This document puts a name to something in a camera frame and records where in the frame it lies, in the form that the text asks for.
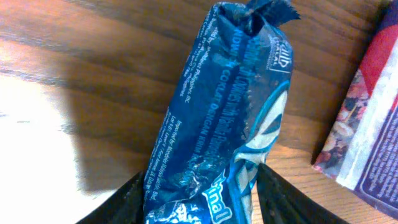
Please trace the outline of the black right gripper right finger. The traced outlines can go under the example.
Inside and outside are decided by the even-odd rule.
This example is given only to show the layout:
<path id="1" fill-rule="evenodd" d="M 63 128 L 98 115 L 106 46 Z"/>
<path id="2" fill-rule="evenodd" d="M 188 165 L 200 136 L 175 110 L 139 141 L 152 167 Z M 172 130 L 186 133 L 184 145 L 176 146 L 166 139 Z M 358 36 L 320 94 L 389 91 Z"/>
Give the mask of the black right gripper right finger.
<path id="1" fill-rule="evenodd" d="M 257 192 L 264 223 L 348 224 L 265 164 L 259 166 Z"/>

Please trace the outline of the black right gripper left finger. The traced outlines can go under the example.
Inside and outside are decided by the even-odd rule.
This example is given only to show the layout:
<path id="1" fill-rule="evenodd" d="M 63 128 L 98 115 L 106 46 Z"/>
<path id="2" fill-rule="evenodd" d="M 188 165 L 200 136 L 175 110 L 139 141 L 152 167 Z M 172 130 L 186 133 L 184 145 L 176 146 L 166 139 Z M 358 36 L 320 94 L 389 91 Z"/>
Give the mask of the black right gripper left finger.
<path id="1" fill-rule="evenodd" d="M 144 177 L 141 171 L 76 224 L 143 223 Z"/>

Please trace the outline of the blue Oreo cookie pack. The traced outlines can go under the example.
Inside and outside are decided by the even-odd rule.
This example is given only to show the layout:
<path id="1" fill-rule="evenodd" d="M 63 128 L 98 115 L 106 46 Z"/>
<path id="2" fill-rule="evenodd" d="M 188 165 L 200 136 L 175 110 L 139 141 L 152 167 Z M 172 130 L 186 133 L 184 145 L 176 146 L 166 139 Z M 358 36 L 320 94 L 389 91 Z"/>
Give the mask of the blue Oreo cookie pack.
<path id="1" fill-rule="evenodd" d="M 251 223 L 280 133 L 293 49 L 289 1 L 219 2 L 198 31 L 144 179 L 145 223 Z"/>

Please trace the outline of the purple pink Carefree pack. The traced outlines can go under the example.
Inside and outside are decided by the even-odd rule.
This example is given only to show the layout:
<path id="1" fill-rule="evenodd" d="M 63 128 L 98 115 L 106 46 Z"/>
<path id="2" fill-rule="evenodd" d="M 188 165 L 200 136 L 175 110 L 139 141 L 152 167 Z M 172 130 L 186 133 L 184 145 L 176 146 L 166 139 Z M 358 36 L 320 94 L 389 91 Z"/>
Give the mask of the purple pink Carefree pack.
<path id="1" fill-rule="evenodd" d="M 397 218 L 397 1 L 349 86 L 313 168 Z"/>

